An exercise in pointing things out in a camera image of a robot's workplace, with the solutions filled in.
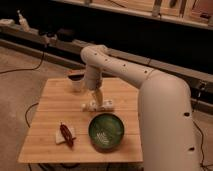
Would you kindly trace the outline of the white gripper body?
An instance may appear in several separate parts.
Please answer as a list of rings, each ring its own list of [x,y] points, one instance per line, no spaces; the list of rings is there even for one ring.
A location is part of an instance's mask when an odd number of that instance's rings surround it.
[[[87,65],[84,74],[84,81],[86,87],[94,91],[99,89],[102,85],[102,72],[100,69]]]

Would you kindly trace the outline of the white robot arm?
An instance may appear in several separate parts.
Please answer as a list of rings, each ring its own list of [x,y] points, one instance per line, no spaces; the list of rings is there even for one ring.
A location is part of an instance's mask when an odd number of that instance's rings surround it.
[[[108,55],[104,45],[80,52],[84,81],[103,103],[102,73],[108,72],[138,89],[138,114],[145,171],[200,171],[192,117],[191,92],[181,78]]]

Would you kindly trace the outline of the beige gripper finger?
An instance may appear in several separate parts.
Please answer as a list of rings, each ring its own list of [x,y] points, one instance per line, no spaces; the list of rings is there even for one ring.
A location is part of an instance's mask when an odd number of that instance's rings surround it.
[[[96,101],[97,104],[102,104],[103,103],[103,94],[100,88],[94,90],[92,92],[92,96],[94,100]]]

